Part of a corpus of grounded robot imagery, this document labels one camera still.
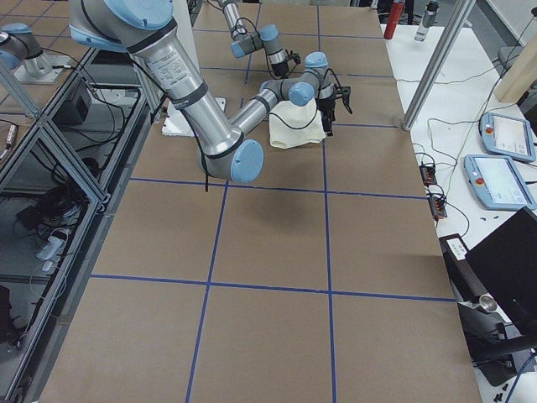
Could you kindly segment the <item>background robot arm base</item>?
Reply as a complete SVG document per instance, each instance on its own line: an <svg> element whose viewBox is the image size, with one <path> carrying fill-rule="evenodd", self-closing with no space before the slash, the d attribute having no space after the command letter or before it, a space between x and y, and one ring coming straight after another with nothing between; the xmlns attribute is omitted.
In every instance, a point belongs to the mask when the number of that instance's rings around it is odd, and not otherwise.
<svg viewBox="0 0 537 403"><path fill-rule="evenodd" d="M71 58L50 55L30 27L12 23L1 27L1 62L25 84L53 84L71 66Z"/></svg>

